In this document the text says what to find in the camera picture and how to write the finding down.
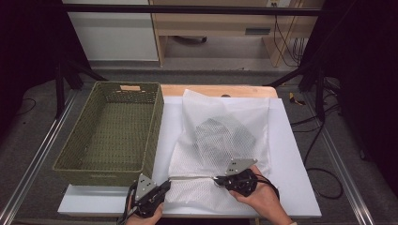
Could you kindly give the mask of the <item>light blue denim garment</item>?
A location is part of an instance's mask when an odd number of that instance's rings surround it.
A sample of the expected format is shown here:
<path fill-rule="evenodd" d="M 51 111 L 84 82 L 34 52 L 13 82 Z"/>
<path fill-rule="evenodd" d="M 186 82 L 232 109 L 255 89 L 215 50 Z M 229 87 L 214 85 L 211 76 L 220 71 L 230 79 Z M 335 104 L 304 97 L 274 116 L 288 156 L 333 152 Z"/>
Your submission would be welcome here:
<path fill-rule="evenodd" d="M 224 164 L 231 158 L 253 158 L 256 139 L 233 116 L 208 118 L 194 131 L 194 147 L 208 164 Z"/>

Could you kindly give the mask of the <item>person's right hand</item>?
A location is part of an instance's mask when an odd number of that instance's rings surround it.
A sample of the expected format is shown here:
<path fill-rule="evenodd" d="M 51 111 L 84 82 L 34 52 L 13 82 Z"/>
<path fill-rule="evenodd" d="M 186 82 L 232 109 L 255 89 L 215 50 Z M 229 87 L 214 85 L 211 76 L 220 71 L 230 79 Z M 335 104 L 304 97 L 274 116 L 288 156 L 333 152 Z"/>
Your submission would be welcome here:
<path fill-rule="evenodd" d="M 258 177 L 255 191 L 248 197 L 244 197 L 234 190 L 230 190 L 229 193 L 238 202 L 248 204 L 258 215 L 266 218 L 272 225 L 291 225 L 293 220 L 283 209 L 269 181 L 255 165 L 252 165 L 250 169 Z"/>

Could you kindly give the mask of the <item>black curtain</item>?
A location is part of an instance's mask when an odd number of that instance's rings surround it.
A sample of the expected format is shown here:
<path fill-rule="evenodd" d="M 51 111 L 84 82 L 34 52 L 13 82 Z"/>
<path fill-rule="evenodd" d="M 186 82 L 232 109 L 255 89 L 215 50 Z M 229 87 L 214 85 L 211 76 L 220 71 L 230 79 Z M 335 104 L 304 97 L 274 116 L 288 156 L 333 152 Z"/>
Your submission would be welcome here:
<path fill-rule="evenodd" d="M 54 79 L 62 59 L 89 68 L 63 0 L 0 0 L 0 139 L 25 92 Z"/>
<path fill-rule="evenodd" d="M 398 0 L 325 0 L 302 61 L 316 58 L 340 82 L 354 137 L 398 197 Z"/>

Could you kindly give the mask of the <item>aluminium floor rail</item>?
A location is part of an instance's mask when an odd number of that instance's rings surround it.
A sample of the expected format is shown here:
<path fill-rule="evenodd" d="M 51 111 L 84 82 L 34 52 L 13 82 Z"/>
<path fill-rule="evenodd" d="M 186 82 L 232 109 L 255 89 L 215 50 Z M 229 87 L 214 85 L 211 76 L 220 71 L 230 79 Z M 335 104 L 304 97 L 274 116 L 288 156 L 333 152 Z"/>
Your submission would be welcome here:
<path fill-rule="evenodd" d="M 321 126 L 320 136 L 322 138 L 322 142 L 326 146 L 326 152 L 329 155 L 329 160 L 337 176 L 339 177 L 340 182 L 342 183 L 344 194 L 350 203 L 359 225 L 374 225 L 374 219 L 365 201 L 362 199 L 360 191 L 353 177 L 345 166 L 344 161 L 329 134 L 326 123 L 322 122 L 318 118 L 315 118 L 315 122 Z"/>
<path fill-rule="evenodd" d="M 17 215 L 18 210 L 21 207 L 29 189 L 32 187 L 43 162 L 51 151 L 54 141 L 56 140 L 60 129 L 63 127 L 78 94 L 79 92 L 77 90 L 71 90 L 69 92 L 66 103 L 64 104 L 65 109 L 54 119 L 49 131 L 26 169 L 18 186 L 8 200 L 4 210 L 0 213 L 0 225 L 11 225 L 13 219 Z"/>

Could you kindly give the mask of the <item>white cabinet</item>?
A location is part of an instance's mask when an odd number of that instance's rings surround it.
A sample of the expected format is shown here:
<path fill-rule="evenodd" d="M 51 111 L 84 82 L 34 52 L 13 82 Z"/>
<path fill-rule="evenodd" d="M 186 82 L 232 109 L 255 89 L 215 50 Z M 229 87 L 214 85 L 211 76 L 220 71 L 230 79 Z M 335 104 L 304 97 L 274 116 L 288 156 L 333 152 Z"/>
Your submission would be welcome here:
<path fill-rule="evenodd" d="M 157 61 L 149 13 L 69 12 L 89 61 Z"/>

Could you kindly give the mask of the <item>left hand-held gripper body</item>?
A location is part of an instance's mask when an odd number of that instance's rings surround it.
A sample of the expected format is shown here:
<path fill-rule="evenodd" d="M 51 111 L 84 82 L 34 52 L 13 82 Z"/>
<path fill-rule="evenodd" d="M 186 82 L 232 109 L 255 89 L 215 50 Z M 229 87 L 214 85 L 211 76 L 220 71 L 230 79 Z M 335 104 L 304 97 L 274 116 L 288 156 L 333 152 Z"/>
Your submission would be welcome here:
<path fill-rule="evenodd" d="M 151 218 L 162 202 L 161 188 L 149 177 L 140 174 L 132 186 L 128 215 L 135 214 L 140 218 Z"/>

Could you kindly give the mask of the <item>yellow and black tool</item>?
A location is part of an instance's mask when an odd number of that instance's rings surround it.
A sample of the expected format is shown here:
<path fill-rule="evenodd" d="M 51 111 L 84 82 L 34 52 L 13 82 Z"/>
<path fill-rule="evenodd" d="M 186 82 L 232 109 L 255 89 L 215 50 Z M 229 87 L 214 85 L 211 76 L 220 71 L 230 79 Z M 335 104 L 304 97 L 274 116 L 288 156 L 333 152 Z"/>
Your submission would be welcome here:
<path fill-rule="evenodd" d="M 306 105 L 305 101 L 297 100 L 292 92 L 289 93 L 289 101 L 298 105 Z"/>

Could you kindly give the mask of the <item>white mesh laundry bag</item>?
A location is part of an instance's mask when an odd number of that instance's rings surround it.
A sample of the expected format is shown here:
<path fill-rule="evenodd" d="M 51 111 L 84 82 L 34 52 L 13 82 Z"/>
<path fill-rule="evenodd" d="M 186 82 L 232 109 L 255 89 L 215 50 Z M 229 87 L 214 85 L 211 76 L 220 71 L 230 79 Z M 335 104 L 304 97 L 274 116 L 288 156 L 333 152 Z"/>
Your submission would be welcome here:
<path fill-rule="evenodd" d="M 268 173 L 268 110 L 269 99 L 240 97 L 207 97 L 186 90 L 182 97 L 182 132 L 171 157 L 168 176 L 171 189 L 166 194 L 169 203 L 192 205 L 216 213 L 244 213 L 250 206 L 236 201 L 224 187 L 217 187 L 213 177 L 224 175 L 231 161 L 208 164 L 199 156 L 194 145 L 194 131 L 208 118 L 233 116 L 256 139 L 253 158 L 262 173 Z"/>

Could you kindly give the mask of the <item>person's left hand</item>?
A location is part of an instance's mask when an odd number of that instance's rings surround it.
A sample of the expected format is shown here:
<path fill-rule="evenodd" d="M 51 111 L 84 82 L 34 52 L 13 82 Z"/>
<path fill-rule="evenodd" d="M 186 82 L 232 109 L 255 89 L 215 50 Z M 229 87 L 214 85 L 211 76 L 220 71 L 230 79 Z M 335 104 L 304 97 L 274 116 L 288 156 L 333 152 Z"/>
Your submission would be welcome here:
<path fill-rule="evenodd" d="M 156 225 L 162 217 L 162 211 L 163 204 L 161 203 L 152 217 L 143 218 L 133 214 L 127 219 L 125 225 Z"/>

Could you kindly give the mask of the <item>green woven basket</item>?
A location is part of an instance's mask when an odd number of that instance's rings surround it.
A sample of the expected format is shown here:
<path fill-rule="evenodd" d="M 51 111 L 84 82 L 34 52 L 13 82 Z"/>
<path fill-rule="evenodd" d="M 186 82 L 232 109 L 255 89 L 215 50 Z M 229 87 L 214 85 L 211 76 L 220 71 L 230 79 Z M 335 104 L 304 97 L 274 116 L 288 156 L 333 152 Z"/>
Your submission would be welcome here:
<path fill-rule="evenodd" d="M 96 82 L 53 170 L 74 186 L 127 187 L 151 175 L 163 105 L 157 82 Z"/>

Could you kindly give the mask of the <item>black metal stand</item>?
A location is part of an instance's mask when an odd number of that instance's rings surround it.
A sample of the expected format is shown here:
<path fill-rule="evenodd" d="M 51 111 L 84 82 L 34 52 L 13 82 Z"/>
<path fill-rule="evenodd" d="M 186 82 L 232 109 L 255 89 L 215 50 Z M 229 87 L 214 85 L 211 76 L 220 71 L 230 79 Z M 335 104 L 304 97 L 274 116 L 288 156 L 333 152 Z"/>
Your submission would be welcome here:
<path fill-rule="evenodd" d="M 325 110 L 323 106 L 323 93 L 324 93 L 324 79 L 325 72 L 319 63 L 306 63 L 300 65 L 295 70 L 289 72 L 287 75 L 282 76 L 280 79 L 267 83 L 267 86 L 276 88 L 283 83 L 286 83 L 293 78 L 301 75 L 301 81 L 298 84 L 300 92 L 308 92 L 310 88 L 315 86 L 315 115 L 321 122 L 326 119 Z"/>
<path fill-rule="evenodd" d="M 104 77 L 94 72 L 90 67 L 85 67 L 71 59 L 64 58 L 55 67 L 56 119 L 61 117 L 66 108 L 64 82 L 67 82 L 72 89 L 79 90 L 84 85 L 80 77 L 81 74 L 85 74 L 95 81 L 105 81 Z"/>

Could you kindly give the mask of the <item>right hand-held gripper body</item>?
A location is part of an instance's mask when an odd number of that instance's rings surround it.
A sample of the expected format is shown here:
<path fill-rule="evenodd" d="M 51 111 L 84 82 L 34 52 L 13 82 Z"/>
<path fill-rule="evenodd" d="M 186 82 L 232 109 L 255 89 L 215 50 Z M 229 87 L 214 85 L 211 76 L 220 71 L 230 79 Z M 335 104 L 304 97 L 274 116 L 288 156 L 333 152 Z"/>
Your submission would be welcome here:
<path fill-rule="evenodd" d="M 257 185 L 257 178 L 250 167 L 256 162 L 254 158 L 232 158 L 225 172 L 224 186 L 244 197 L 250 196 Z"/>

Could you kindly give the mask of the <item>light wooden desk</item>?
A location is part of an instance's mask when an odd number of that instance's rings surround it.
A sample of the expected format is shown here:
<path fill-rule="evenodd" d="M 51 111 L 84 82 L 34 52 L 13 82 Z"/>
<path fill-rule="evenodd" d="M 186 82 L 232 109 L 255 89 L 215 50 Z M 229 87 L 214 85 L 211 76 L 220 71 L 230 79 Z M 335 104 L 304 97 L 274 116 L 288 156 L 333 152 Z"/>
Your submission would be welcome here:
<path fill-rule="evenodd" d="M 148 0 L 152 6 L 217 6 L 255 8 L 317 8 L 326 0 Z M 286 58 L 287 45 L 294 38 L 308 38 L 316 23 L 310 16 L 163 14 L 152 15 L 160 38 L 261 37 L 274 67 Z"/>

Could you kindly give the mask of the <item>white board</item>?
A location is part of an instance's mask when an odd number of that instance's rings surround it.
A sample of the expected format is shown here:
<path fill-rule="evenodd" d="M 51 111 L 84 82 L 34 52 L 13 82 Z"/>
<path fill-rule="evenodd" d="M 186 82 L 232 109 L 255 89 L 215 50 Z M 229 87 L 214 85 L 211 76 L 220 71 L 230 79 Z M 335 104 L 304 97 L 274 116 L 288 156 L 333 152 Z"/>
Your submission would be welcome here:
<path fill-rule="evenodd" d="M 182 97 L 166 97 L 152 179 L 168 178 L 170 160 L 182 132 Z M 292 218 L 319 218 L 321 211 L 290 127 L 283 102 L 268 98 L 268 150 L 255 158 L 257 167 L 280 191 L 281 204 Z M 124 211 L 125 187 L 68 186 L 60 214 L 75 217 L 117 217 Z M 163 215 L 169 218 L 255 218 L 248 205 L 237 202 L 211 178 L 173 180 Z"/>

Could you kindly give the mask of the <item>black horizontal bar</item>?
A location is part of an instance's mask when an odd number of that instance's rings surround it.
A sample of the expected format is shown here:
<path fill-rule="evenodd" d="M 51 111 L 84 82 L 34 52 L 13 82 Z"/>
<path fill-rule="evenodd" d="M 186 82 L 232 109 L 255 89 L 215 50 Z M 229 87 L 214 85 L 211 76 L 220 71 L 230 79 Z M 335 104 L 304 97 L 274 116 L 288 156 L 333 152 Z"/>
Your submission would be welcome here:
<path fill-rule="evenodd" d="M 277 16 L 323 16 L 333 11 L 317 8 L 289 7 L 213 7 L 213 6 L 146 6 L 146 5 L 91 5 L 65 4 L 67 12 L 98 13 L 171 13 L 171 14 L 220 14 L 220 15 L 277 15 Z"/>

